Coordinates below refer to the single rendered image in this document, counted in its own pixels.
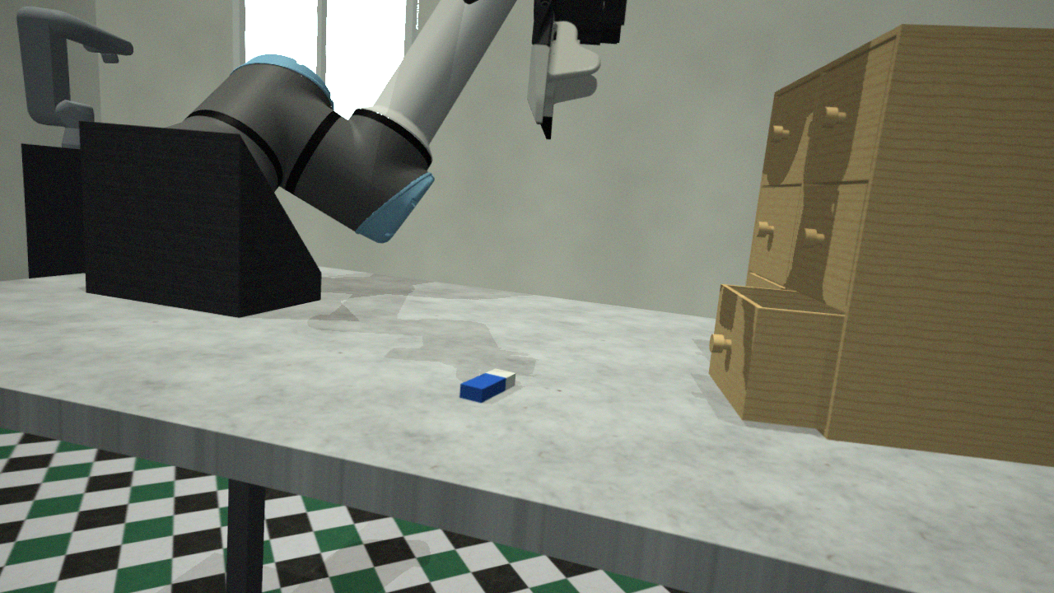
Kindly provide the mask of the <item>brown wooden chest of drawers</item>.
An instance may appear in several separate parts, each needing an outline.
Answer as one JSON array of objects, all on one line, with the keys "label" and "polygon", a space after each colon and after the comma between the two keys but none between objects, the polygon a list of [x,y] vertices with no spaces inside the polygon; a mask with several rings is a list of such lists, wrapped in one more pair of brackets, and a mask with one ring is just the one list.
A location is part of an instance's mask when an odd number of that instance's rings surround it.
[{"label": "brown wooden chest of drawers", "polygon": [[[805,177],[822,75],[893,39],[872,171]],[[900,24],[774,105],[818,77],[803,179],[765,152],[759,200],[801,185],[797,230],[805,185],[867,184],[847,304],[748,266],[846,312],[818,431],[1054,468],[1054,29]]]}]

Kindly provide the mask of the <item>tan wooden drawer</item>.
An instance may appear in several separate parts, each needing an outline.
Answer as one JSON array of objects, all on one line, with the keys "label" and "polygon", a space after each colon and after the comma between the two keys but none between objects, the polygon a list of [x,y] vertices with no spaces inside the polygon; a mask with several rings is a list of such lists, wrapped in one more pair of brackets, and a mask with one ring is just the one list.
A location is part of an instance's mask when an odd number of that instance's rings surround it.
[{"label": "tan wooden drawer", "polygon": [[801,185],[762,187],[750,266],[786,280]]},{"label": "tan wooden drawer", "polygon": [[762,277],[762,275],[756,273],[749,273],[748,286],[762,286],[762,288],[786,290],[786,286],[778,284],[778,282],[768,280],[768,278]]},{"label": "tan wooden drawer", "polygon": [[775,99],[763,180],[803,179],[819,77]]},{"label": "tan wooden drawer", "polygon": [[827,429],[845,314],[800,292],[721,284],[709,376],[744,421]]},{"label": "tan wooden drawer", "polygon": [[847,304],[866,193],[867,184],[804,186],[790,284]]},{"label": "tan wooden drawer", "polygon": [[822,75],[805,177],[872,171],[895,41]]}]

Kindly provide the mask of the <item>blue and white eraser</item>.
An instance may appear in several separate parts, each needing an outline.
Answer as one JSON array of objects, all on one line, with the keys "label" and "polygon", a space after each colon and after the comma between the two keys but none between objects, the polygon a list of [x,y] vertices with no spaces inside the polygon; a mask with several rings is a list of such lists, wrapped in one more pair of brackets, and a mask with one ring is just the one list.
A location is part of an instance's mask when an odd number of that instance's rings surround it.
[{"label": "blue and white eraser", "polygon": [[460,384],[458,397],[464,400],[484,403],[500,393],[515,386],[515,373],[503,371],[503,369],[491,369],[486,374],[475,376],[469,381]]}]

